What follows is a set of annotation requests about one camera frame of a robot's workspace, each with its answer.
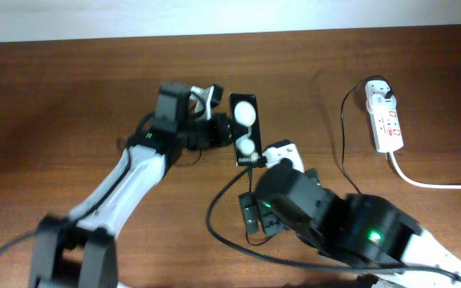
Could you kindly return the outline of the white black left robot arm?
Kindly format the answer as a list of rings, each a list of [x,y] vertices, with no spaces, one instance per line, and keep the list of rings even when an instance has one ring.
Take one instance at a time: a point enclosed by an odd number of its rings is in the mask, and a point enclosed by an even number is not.
[[[164,83],[152,112],[125,141],[117,166],[66,217],[46,216],[38,224],[30,287],[122,286],[118,236],[146,194],[176,164],[184,150],[229,146],[233,120],[213,114],[223,88]]]

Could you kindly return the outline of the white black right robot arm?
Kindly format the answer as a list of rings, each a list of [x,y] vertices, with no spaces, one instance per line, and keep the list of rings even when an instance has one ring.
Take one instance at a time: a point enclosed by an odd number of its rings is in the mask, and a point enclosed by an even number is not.
[[[461,260],[385,198],[322,186],[315,170],[283,159],[239,195],[246,230],[285,230],[319,255],[401,287],[461,287]]]

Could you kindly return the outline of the black smartphone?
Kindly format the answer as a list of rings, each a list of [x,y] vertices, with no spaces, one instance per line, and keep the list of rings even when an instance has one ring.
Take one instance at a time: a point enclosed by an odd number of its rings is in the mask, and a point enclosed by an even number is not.
[[[254,94],[230,94],[232,140],[236,166],[258,166],[262,157],[259,109]]]

